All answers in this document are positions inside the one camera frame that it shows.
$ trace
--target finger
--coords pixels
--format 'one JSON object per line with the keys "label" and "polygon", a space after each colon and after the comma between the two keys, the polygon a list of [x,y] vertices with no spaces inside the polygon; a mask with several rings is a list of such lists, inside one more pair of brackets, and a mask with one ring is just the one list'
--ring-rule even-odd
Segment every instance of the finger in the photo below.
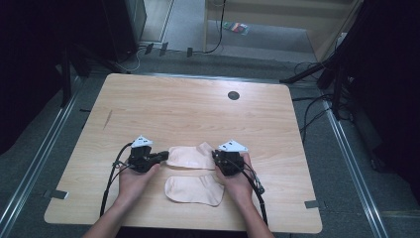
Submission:
{"label": "finger", "polygon": [[160,169],[160,164],[155,164],[151,167],[150,170],[148,170],[147,173],[144,174],[144,176],[147,179],[150,179],[151,177],[153,177],[158,172],[159,169]]}
{"label": "finger", "polygon": [[225,176],[222,174],[222,171],[220,171],[220,168],[218,166],[215,166],[214,170],[216,171],[216,176],[219,179],[223,179]]}
{"label": "finger", "polygon": [[253,167],[253,165],[251,165],[251,158],[250,158],[250,154],[248,153],[243,153],[241,154],[242,158],[244,158],[244,162],[247,163],[251,168]]}

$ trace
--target gray floor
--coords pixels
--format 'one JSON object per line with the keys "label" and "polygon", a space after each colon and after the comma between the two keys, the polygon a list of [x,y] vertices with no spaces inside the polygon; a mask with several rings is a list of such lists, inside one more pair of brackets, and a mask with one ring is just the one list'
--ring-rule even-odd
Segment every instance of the gray floor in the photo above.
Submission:
{"label": "gray floor", "polygon": [[[204,1],[175,0],[163,40],[168,42],[168,48],[202,51],[203,16]],[[245,36],[223,31],[222,43],[215,55],[291,62],[316,61],[305,30],[244,24],[249,27]],[[213,50],[219,42],[219,31],[220,21],[208,22],[208,51]]]}
{"label": "gray floor", "polygon": [[[176,18],[178,18],[176,21],[182,19],[176,15],[176,4],[185,1],[175,1],[174,12],[171,15],[171,22],[169,22],[165,37],[172,39],[169,41],[170,46],[179,46],[179,49],[191,46],[194,48],[197,46],[198,48],[199,45],[201,46],[202,39],[200,39],[200,36],[202,36],[202,32],[196,32],[191,35],[181,34],[181,30],[176,30],[173,27],[180,24],[174,24]],[[160,57],[158,51],[152,51],[150,55],[146,56],[138,54],[140,66],[138,69],[133,70],[132,73],[169,73],[187,76],[206,75],[208,77],[227,76],[239,78],[240,80],[277,83],[281,78],[288,78],[294,75],[294,68],[299,59],[300,61],[311,61],[311,57],[300,55],[302,52],[305,55],[310,55],[310,53],[307,53],[307,40],[305,40],[303,35],[299,34],[301,33],[294,35],[299,39],[298,41],[288,41],[295,41],[296,44],[301,43],[300,51],[297,50],[299,49],[298,46],[295,46],[295,48],[285,47],[281,50],[288,52],[288,57],[282,56],[279,59],[273,59],[270,54],[265,55],[264,52],[269,51],[269,44],[264,45],[266,51],[256,49],[256,51],[259,51],[256,54],[259,55],[257,59],[247,57],[244,52],[242,52],[244,55],[241,55],[240,58],[224,56],[223,52],[228,52],[227,49],[229,49],[230,45],[234,46],[235,43],[223,42],[225,50],[221,54],[214,56],[194,55],[192,58],[187,58],[186,53],[167,52],[165,56]],[[242,43],[240,46],[251,48],[254,45]],[[123,66],[130,68],[134,68],[137,65],[138,59],[136,56],[123,63]],[[108,70],[93,64],[93,73],[85,80],[69,118],[52,148],[47,163],[15,222],[10,237],[79,237],[88,229],[88,226],[81,225],[45,223],[44,213],[49,200],[43,198],[42,195],[46,189],[54,189],[58,184],[82,127],[89,116],[88,113],[81,112],[80,109],[92,108],[108,73]],[[315,86],[315,79],[312,77],[305,78],[305,80],[291,85],[290,91],[293,98],[320,95],[319,90]],[[303,115],[309,102],[294,102],[296,117],[300,127],[303,125]],[[7,204],[8,199],[19,185],[43,137],[52,124],[59,105],[60,93],[50,101],[40,115],[31,123],[16,145],[0,156],[1,211],[5,209],[5,204]],[[308,118],[312,118],[323,109],[321,102],[315,103],[309,112]],[[409,185],[395,174],[379,174],[373,171],[369,164],[368,153],[355,126],[347,121],[342,121],[342,125],[352,145],[369,190],[379,211],[382,213],[389,237],[418,237],[418,234],[420,234],[420,218],[418,213],[415,215],[415,211],[419,210],[419,205],[414,200]],[[315,193],[317,199],[324,201],[327,207],[320,211],[324,226],[321,233],[317,235],[293,234],[293,237],[373,237],[364,208],[328,118],[326,116],[321,117],[309,127],[307,133],[304,149]],[[187,232],[184,235],[179,235],[179,232],[174,231],[164,233],[162,230],[148,229],[137,229],[134,232],[136,235],[142,234],[143,237],[188,237],[188,235],[196,234],[196,232]],[[198,233],[200,233],[201,237],[210,237],[208,234],[211,234],[205,231]],[[226,237],[240,237],[243,234],[213,234],[213,236],[217,237],[223,237],[223,235],[227,235]],[[288,234],[276,234],[276,237],[288,237]]]}

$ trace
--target metal frame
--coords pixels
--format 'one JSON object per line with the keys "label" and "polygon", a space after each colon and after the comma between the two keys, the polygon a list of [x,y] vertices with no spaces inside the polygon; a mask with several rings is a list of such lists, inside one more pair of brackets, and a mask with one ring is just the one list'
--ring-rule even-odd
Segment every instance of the metal frame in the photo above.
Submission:
{"label": "metal frame", "polygon": [[[324,101],[323,103],[325,109],[331,108],[331,103],[327,101]],[[373,197],[368,189],[368,185],[365,183],[364,176],[359,169],[358,162],[355,158],[355,155],[353,154],[349,141],[347,140],[346,133],[344,132],[340,121],[336,120],[334,113],[331,110],[328,110],[327,115],[334,134],[336,135],[340,149],[343,153],[347,168],[359,195],[359,199],[361,200],[362,206],[367,216],[367,221],[370,224],[373,235],[376,238],[387,238],[389,237],[388,233],[383,224],[382,218],[376,207]]]}
{"label": "metal frame", "polygon": [[78,92],[82,87],[84,79],[77,77],[74,81],[74,93],[71,96],[68,103],[61,107],[58,111],[58,114],[55,120],[52,123],[46,137],[43,140],[43,143],[40,145],[37,153],[35,154],[28,170],[26,171],[24,177],[21,180],[18,188],[16,189],[15,193],[10,197],[6,209],[2,214],[0,219],[0,238],[8,237],[10,231],[15,224],[16,219],[19,216],[22,208],[24,207],[32,188],[37,181],[38,176],[40,175],[41,171],[43,170],[44,164],[46,163],[50,152],[57,140],[62,127],[64,126],[65,122],[67,121],[68,115],[73,108],[74,102],[77,98]]}

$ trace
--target small object on floor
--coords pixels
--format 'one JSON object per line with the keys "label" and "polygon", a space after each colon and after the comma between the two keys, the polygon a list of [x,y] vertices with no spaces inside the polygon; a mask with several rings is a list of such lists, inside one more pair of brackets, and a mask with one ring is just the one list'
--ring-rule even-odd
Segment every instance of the small object on floor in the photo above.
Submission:
{"label": "small object on floor", "polygon": [[223,29],[246,36],[250,27],[243,23],[223,22]]}

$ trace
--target forearm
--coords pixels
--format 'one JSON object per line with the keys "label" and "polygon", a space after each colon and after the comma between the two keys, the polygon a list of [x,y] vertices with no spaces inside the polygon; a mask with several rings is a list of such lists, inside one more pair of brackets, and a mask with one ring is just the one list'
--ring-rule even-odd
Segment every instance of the forearm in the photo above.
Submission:
{"label": "forearm", "polygon": [[115,237],[129,210],[130,206],[116,200],[83,237]]}
{"label": "forearm", "polygon": [[237,205],[247,226],[249,238],[274,237],[252,202]]}

